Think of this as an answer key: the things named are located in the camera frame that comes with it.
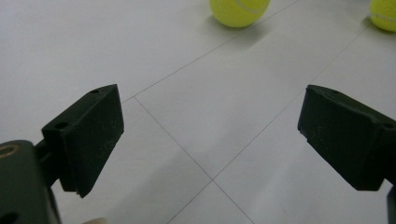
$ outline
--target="yellow tennis ball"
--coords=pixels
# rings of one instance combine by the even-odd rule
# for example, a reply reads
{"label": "yellow tennis ball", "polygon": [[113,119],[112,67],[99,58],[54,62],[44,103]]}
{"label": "yellow tennis ball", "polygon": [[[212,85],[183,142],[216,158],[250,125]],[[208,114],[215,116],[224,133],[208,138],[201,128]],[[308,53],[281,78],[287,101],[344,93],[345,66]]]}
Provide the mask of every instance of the yellow tennis ball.
{"label": "yellow tennis ball", "polygon": [[372,0],[371,20],[379,28],[396,32],[396,0]]}
{"label": "yellow tennis ball", "polygon": [[270,0],[209,0],[213,16],[230,27],[246,27],[258,20]]}

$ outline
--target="white floor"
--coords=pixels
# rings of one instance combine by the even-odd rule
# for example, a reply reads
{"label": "white floor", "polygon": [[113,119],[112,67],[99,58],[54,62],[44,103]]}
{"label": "white floor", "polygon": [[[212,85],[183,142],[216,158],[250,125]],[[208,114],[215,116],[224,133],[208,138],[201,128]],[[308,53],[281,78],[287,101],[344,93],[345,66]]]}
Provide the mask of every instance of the white floor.
{"label": "white floor", "polygon": [[388,223],[297,131],[305,87],[396,119],[396,35],[369,0],[272,0],[247,29],[207,0],[0,2],[0,142],[117,83],[125,133],[91,194],[53,187],[64,223]]}

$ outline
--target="black plastic part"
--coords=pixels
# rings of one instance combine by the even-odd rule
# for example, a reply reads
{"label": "black plastic part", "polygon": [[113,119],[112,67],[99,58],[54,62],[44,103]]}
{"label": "black plastic part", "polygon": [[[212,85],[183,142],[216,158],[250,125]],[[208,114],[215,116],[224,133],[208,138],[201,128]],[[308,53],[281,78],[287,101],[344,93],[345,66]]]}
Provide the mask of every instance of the black plastic part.
{"label": "black plastic part", "polygon": [[37,145],[37,153],[43,169],[58,164],[44,172],[47,183],[58,175],[65,191],[86,196],[123,130],[117,85],[85,94],[42,129],[45,142]]}
{"label": "black plastic part", "polygon": [[0,145],[0,223],[60,223],[55,201],[44,183],[32,143]]}
{"label": "black plastic part", "polygon": [[353,188],[395,184],[396,121],[320,86],[306,89],[298,130]]}

